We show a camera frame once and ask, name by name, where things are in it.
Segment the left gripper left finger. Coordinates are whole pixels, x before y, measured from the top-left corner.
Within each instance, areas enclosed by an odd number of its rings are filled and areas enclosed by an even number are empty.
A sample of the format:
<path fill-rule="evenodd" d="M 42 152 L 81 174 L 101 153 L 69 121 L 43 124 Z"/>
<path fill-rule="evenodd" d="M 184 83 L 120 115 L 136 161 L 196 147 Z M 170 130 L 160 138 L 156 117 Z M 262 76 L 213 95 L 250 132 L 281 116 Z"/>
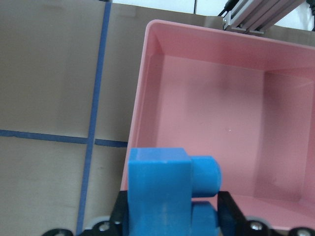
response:
<path fill-rule="evenodd" d="M 127 191 L 120 191 L 116 198 L 113 211 L 109 219 L 110 236 L 129 235 L 129 210 L 127 202 Z"/>

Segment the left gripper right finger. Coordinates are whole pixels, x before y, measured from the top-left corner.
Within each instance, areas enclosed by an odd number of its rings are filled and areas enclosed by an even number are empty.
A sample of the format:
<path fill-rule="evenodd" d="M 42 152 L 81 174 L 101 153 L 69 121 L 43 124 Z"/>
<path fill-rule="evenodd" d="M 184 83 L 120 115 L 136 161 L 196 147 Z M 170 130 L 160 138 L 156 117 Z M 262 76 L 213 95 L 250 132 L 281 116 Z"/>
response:
<path fill-rule="evenodd" d="M 247 222 L 244 214 L 228 191 L 220 191 L 217 198 L 218 221 L 223 236 L 244 236 Z"/>

